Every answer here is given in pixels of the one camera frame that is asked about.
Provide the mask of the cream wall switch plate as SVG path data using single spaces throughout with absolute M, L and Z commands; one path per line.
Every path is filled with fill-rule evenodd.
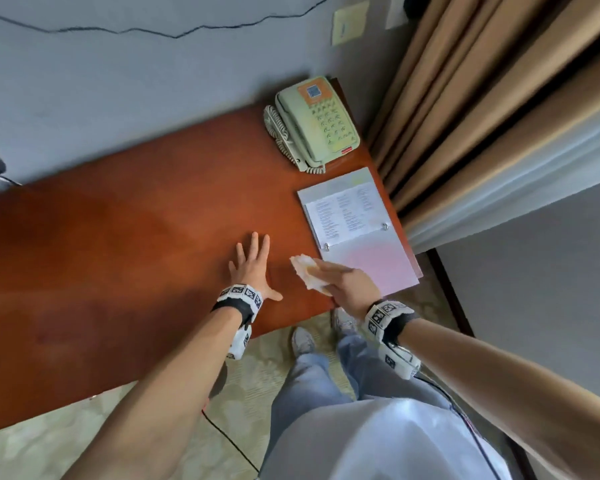
M 337 46 L 362 37 L 367 23 L 369 0 L 338 9 L 333 14 L 331 45 Z

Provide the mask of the grey left shoe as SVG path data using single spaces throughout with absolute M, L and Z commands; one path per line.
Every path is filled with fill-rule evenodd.
M 315 352 L 312 334 L 303 327 L 295 327 L 290 338 L 290 346 L 295 358 Z

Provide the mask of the white wall plate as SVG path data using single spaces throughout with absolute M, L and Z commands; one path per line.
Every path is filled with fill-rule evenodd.
M 409 22 L 404 3 L 405 0 L 390 0 L 386 14 L 385 30 L 398 28 Z

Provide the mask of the white shirt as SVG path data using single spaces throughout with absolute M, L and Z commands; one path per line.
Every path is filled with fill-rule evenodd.
M 259 480 L 512 480 L 462 416 L 414 399 L 322 406 L 295 420 Z

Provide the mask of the cream telephone handset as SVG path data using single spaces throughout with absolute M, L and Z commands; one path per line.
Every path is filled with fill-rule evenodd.
M 280 117 L 280 132 L 286 151 L 289 153 L 290 160 L 296 165 L 298 170 L 305 173 L 312 173 L 314 168 L 309 165 L 307 156 L 309 156 L 306 146 L 302 143 L 298 129 L 292 121 L 290 114 L 284 108 L 280 99 L 280 94 L 275 95 L 274 104 Z

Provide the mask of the person's right hand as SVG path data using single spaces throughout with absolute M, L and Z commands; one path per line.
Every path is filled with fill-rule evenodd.
M 369 275 L 360 269 L 351 268 L 345 290 L 334 300 L 346 313 L 362 322 L 373 304 L 382 298 L 381 291 Z

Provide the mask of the white sheer curtain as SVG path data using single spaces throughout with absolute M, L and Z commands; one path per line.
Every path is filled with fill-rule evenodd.
M 463 239 L 600 184 L 600 110 L 446 210 L 424 218 L 415 254 Z

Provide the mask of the beige curtain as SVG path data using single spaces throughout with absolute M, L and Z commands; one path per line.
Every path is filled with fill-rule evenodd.
M 367 132 L 403 229 L 600 111 L 600 0 L 431 0 Z

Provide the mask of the clear acrylic menu board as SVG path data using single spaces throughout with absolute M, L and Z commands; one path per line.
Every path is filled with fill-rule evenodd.
M 304 204 L 307 202 L 366 182 L 376 185 L 370 170 L 362 168 L 302 189 L 298 191 L 297 195 L 304 209 Z M 408 252 L 400 240 L 397 228 L 392 224 L 387 208 L 386 211 L 390 218 L 388 230 L 369 233 L 336 245 L 327 251 L 319 249 L 320 257 L 324 261 L 358 268 L 366 272 L 385 296 L 419 284 L 416 267 L 409 259 Z

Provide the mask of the blue jeans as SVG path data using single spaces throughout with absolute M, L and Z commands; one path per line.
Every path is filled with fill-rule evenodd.
M 296 358 L 272 404 L 271 434 L 262 467 L 282 433 L 302 415 L 322 406 L 378 398 L 414 399 L 453 411 L 449 400 L 434 387 L 417 378 L 398 377 L 361 335 L 339 339 L 336 350 L 356 399 L 332 380 L 324 355 L 314 352 Z

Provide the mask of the person's right forearm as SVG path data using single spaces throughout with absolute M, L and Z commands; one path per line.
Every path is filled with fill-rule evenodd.
M 557 477 L 600 480 L 600 397 L 552 371 L 424 319 L 399 344 Z

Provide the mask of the dark wooden baseboard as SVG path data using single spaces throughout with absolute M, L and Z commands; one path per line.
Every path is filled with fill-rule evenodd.
M 461 302 L 456 295 L 456 291 L 453 288 L 452 282 L 449 279 L 448 273 L 442 263 L 442 260 L 439 256 L 437 250 L 431 249 L 426 252 L 426 255 L 431 263 L 432 269 L 440 283 L 441 290 L 444 293 L 444 296 L 448 302 L 449 308 L 453 317 L 456 321 L 457 327 L 460 332 L 469 337 L 475 337 L 473 329 L 467 319 L 467 316 L 464 313 L 464 309 L 461 306 Z

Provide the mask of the grey shoe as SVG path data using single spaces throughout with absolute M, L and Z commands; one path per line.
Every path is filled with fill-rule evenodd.
M 303 327 L 295 327 L 290 338 L 290 346 L 295 358 L 315 352 L 312 334 Z
M 330 312 L 330 325 L 337 339 L 358 334 L 355 318 L 342 308 L 335 308 Z

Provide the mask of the person's left hand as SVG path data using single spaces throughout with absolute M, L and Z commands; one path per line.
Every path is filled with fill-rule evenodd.
M 243 283 L 250 285 L 259 291 L 263 297 L 264 286 L 270 286 L 267 281 L 267 261 L 270 245 L 270 236 L 264 235 L 263 238 L 259 236 L 258 258 L 254 262 L 248 262 L 249 248 L 245 251 L 242 243 L 237 243 L 235 247 L 236 257 L 233 261 L 237 267 L 237 282 L 232 284 Z

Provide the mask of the pale wiping cloth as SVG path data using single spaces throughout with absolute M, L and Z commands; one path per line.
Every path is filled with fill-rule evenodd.
M 317 268 L 317 263 L 312 257 L 307 255 L 293 256 L 290 257 L 290 263 L 308 290 L 315 290 L 327 297 L 332 297 L 332 294 L 327 290 L 328 283 L 310 273 L 310 269 Z

